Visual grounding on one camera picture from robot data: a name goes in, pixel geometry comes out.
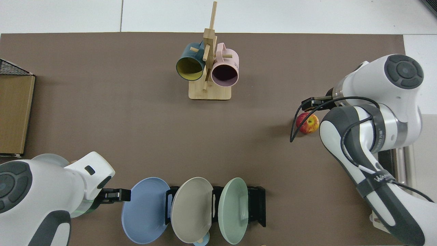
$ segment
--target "mug handle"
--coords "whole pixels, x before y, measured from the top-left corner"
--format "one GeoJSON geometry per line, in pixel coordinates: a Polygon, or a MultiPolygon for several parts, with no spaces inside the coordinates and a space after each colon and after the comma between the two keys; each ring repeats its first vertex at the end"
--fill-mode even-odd
{"type": "Polygon", "coordinates": [[[170,190],[167,190],[165,192],[165,215],[164,215],[164,221],[165,221],[166,225],[168,223],[170,223],[170,221],[171,221],[170,217],[168,216],[168,214],[170,212],[170,211],[168,211],[169,210],[168,197],[171,195],[171,203],[173,203],[174,196],[176,195],[176,192],[177,192],[178,189],[179,189],[179,186],[171,186],[170,190]]]}
{"type": "Polygon", "coordinates": [[[223,59],[223,51],[226,51],[225,43],[219,43],[217,45],[217,52],[215,53],[218,62],[225,62],[223,59]]]}

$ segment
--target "plate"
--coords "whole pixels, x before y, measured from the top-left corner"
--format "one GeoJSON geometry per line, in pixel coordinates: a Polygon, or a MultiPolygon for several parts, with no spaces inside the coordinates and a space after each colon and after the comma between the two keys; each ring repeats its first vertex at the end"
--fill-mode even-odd
{"type": "Polygon", "coordinates": [[[62,156],[59,156],[59,155],[55,155],[55,154],[37,155],[34,158],[32,158],[32,160],[56,164],[56,165],[59,165],[63,168],[70,164],[70,162],[67,161],[65,158],[63,158],[62,156]]]}
{"type": "Polygon", "coordinates": [[[218,201],[218,225],[230,244],[243,239],[249,223],[249,192],[241,178],[234,178],[223,188],[218,201]]]}
{"type": "Polygon", "coordinates": [[[131,201],[123,204],[121,223],[133,242],[153,242],[165,231],[165,193],[169,189],[164,180],[156,177],[143,179],[131,189],[131,201]]]}
{"type": "Polygon", "coordinates": [[[209,242],[209,232],[206,233],[205,236],[203,236],[202,239],[199,239],[198,241],[194,242],[194,246],[206,246],[209,242]]]}
{"type": "Polygon", "coordinates": [[[176,192],[171,208],[171,226],[185,243],[202,239],[211,227],[212,185],[204,178],[186,181],[176,192]]]}

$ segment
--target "red apple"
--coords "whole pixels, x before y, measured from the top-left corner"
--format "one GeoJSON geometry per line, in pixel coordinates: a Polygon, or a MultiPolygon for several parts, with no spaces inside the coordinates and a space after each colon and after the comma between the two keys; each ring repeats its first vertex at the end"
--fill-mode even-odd
{"type": "MultiPolygon", "coordinates": [[[[297,119],[296,119],[296,127],[299,127],[299,125],[302,123],[302,121],[305,119],[305,117],[309,115],[308,112],[301,113],[297,119]]],[[[303,123],[302,127],[299,129],[299,131],[308,134],[313,133],[317,131],[319,128],[319,119],[315,114],[312,114],[308,119],[303,123]]]]}

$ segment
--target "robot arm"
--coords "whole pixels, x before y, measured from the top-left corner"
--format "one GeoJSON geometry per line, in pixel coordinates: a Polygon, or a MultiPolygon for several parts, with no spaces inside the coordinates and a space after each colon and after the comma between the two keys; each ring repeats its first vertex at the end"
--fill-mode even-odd
{"type": "Polygon", "coordinates": [[[113,203],[101,196],[109,193],[103,186],[114,174],[96,152],[70,165],[52,154],[0,165],[0,245],[68,245],[71,218],[113,203]]]}
{"type": "MultiPolygon", "coordinates": [[[[391,114],[393,118],[387,107],[382,106],[380,111],[384,112],[382,115],[390,117],[391,114]]],[[[343,166],[360,195],[392,235],[410,246],[436,245],[437,204],[413,197],[390,183],[394,178],[379,165],[370,151],[380,138],[380,134],[375,134],[375,123],[361,123],[346,135],[344,146],[355,163],[343,154],[341,136],[351,124],[369,116],[376,115],[362,106],[333,108],[320,124],[320,138],[324,146],[343,166]]]]}
{"type": "Polygon", "coordinates": [[[389,55],[363,62],[320,102],[302,102],[305,111],[311,108],[308,102],[331,109],[319,128],[324,146],[388,231],[410,246],[437,245],[437,204],[400,189],[372,153],[408,146],[419,137],[416,96],[422,80],[415,60],[389,55]]]}

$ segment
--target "wire basket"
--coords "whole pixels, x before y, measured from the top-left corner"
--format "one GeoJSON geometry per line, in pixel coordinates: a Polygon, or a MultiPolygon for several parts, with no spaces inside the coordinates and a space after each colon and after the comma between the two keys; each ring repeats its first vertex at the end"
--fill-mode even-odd
{"type": "Polygon", "coordinates": [[[19,66],[0,59],[0,75],[33,75],[19,66]]]}

